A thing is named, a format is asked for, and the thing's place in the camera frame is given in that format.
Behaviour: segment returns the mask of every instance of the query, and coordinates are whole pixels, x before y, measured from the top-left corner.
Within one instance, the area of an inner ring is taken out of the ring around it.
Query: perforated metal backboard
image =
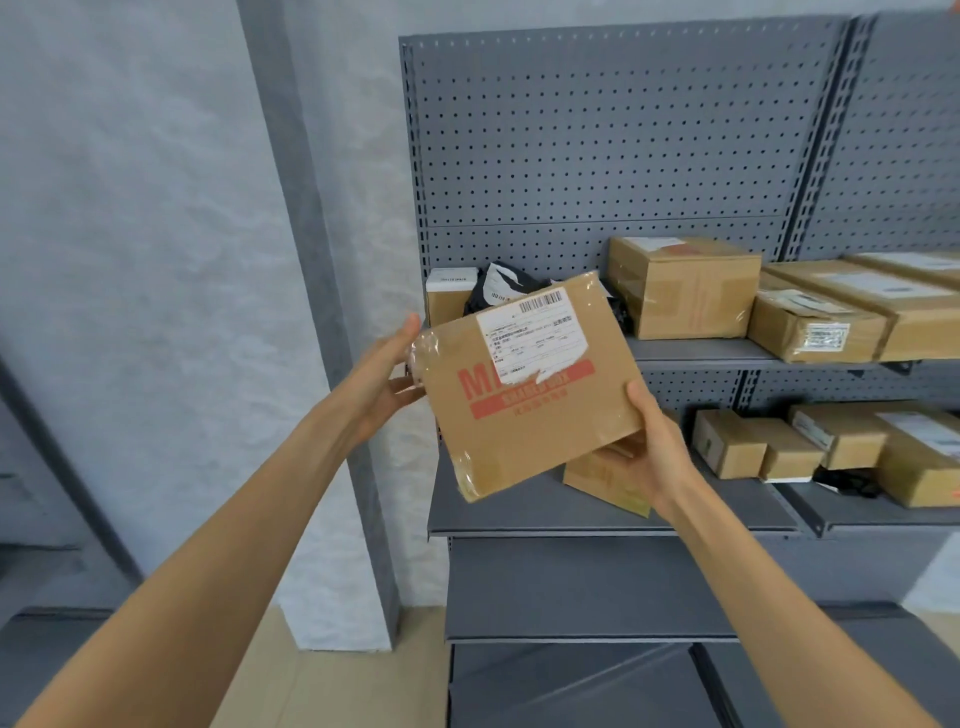
[[[809,16],[402,38],[424,270],[505,257],[543,264],[527,269],[539,275],[580,273],[619,229],[568,226],[613,221],[775,253],[845,25]],[[509,257],[528,246],[540,250]],[[546,247],[563,249],[547,262]]]
[[[779,217],[657,222],[477,225],[430,229],[430,267],[504,260],[542,278],[563,279],[607,265],[612,235],[693,235],[730,240],[770,260],[780,247]]]
[[[799,259],[960,245],[960,15],[857,20]]]
[[[873,367],[859,376],[824,369],[751,374],[738,407],[778,411],[797,401],[921,400],[960,410],[960,362],[926,361],[909,376]]]

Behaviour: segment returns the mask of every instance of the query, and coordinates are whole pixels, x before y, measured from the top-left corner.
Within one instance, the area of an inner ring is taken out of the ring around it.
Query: barcode sticker
[[[877,416],[900,432],[920,440],[928,448],[960,462],[960,432],[956,432],[920,412],[880,412]]]
[[[883,273],[821,273],[817,278],[882,299],[927,299],[934,296],[953,296],[953,291],[925,285],[912,280],[887,276]]]
[[[850,324],[807,324],[801,352],[841,352],[847,346]]]
[[[504,384],[532,375],[540,383],[587,352],[587,337],[565,288],[483,311],[477,324]]]
[[[960,270],[960,258],[941,257],[933,253],[865,253],[874,260],[887,260],[922,271]]]

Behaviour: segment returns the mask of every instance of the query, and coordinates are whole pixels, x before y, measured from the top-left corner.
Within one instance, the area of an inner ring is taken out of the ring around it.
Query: white wall
[[[304,111],[354,353],[422,312],[397,38],[420,33],[946,7],[948,0],[286,0]],[[407,604],[446,595],[443,540],[426,541],[436,438],[426,404],[388,425],[374,467]],[[960,587],[960,578],[956,583]]]
[[[232,0],[0,9],[0,356],[149,573],[327,392]],[[341,469],[278,592],[389,635]]]

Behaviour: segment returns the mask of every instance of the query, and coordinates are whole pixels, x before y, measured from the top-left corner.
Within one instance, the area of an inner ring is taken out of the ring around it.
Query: forearm
[[[18,724],[207,726],[348,451],[328,398],[74,656]]]
[[[673,520],[787,724],[936,725],[705,483],[679,489]]]

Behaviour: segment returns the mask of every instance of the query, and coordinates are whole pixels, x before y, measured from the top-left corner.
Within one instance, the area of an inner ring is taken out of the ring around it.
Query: cardboard box
[[[639,378],[596,273],[431,328],[411,370],[469,501],[636,432]]]
[[[476,268],[434,268],[426,278],[426,323],[438,327],[464,315],[464,305],[477,284]]]
[[[823,451],[783,420],[756,417],[744,422],[767,444],[760,479],[768,483],[802,483],[813,477]]]
[[[873,361],[887,328],[878,313],[760,274],[747,337],[788,362]]]
[[[960,293],[846,260],[773,263],[764,270],[886,317],[880,361],[960,358]]]
[[[639,339],[740,338],[760,256],[703,237],[612,237],[607,275]]]
[[[844,255],[857,265],[889,271],[960,291],[960,253],[857,253]]]
[[[889,430],[873,413],[848,404],[796,404],[789,421],[820,448],[821,464],[832,471],[874,467]]]
[[[767,444],[731,409],[701,409],[693,447],[722,480],[757,477]]]
[[[680,422],[679,416],[672,410],[665,409],[663,414],[677,424]],[[638,455],[646,447],[644,431],[628,435],[607,447],[628,457]],[[599,450],[594,450],[570,460],[564,467],[564,484],[617,508],[649,518],[650,503],[640,494],[636,478],[628,473],[626,467],[616,461],[605,460],[598,453]]]
[[[908,508],[960,506],[960,420],[930,410],[878,412],[890,426],[876,480]]]

